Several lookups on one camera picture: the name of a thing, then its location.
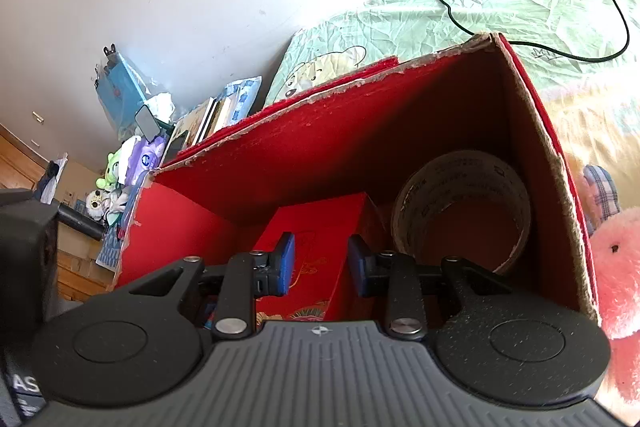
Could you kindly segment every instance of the silver rivet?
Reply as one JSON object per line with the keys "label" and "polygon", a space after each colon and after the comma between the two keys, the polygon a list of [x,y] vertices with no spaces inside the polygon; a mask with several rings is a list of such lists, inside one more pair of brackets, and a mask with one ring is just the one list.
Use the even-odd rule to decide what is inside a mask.
{"label": "silver rivet", "polygon": [[246,329],[246,322],[242,319],[238,319],[237,317],[227,317],[226,319],[220,319],[216,322],[216,329],[220,333],[237,335]]}
{"label": "silver rivet", "polygon": [[420,328],[422,328],[422,324],[419,320],[408,317],[396,319],[391,322],[391,329],[396,333],[401,333],[402,335],[412,335],[420,331]]}

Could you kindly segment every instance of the purple package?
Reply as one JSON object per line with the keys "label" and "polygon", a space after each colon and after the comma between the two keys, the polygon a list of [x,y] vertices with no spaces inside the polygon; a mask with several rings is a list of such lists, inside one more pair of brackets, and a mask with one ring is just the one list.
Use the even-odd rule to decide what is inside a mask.
{"label": "purple package", "polygon": [[127,187],[135,185],[140,174],[144,174],[160,165],[164,144],[164,138],[158,136],[151,143],[143,138],[133,146],[131,156],[129,156],[127,177],[125,178]]}

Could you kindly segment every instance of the green bedsheet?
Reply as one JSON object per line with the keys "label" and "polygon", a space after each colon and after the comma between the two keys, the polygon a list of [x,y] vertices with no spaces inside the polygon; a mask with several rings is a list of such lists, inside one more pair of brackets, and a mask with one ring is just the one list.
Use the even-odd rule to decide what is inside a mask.
{"label": "green bedsheet", "polygon": [[[547,44],[572,54],[598,57],[617,51],[625,35],[611,0],[447,0],[458,21],[472,31],[497,31],[510,39]],[[618,0],[631,28],[622,57],[601,64],[569,60],[516,46],[536,89],[545,98],[620,75],[640,80],[640,0]],[[400,61],[447,48],[468,38],[437,0],[371,0],[363,6],[300,30],[276,74],[266,105],[384,57]]]}

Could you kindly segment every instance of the green plush toy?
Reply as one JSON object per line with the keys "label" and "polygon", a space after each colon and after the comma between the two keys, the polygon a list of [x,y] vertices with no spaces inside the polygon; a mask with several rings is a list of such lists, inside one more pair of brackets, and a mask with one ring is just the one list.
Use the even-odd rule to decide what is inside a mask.
{"label": "green plush toy", "polygon": [[104,172],[104,178],[98,178],[95,181],[95,186],[111,192],[116,188],[116,182],[118,181],[118,163],[120,161],[120,149],[114,153],[110,153],[107,156],[107,170]]}

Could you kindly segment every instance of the wooden door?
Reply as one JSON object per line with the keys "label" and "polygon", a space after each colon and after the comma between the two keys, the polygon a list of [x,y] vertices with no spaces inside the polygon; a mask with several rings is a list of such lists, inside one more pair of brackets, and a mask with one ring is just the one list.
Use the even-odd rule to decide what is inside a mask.
{"label": "wooden door", "polygon": [[0,136],[0,188],[33,190],[44,169]]}

